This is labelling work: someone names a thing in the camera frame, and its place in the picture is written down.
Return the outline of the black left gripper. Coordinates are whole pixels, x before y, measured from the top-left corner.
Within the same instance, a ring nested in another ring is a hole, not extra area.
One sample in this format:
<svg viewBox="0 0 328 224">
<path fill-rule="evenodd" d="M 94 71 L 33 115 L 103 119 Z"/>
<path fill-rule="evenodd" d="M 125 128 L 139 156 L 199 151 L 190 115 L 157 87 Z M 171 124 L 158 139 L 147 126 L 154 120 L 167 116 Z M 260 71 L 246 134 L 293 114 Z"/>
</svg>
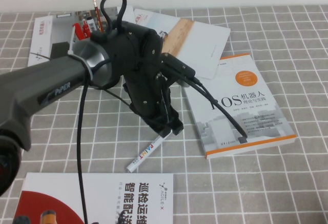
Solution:
<svg viewBox="0 0 328 224">
<path fill-rule="evenodd" d="M 155 132 L 166 137 L 183 130 L 179 113 L 171 105 L 171 92 L 161 74 L 131 71 L 124 74 L 124 89 L 131 100 L 130 109 Z"/>
</svg>

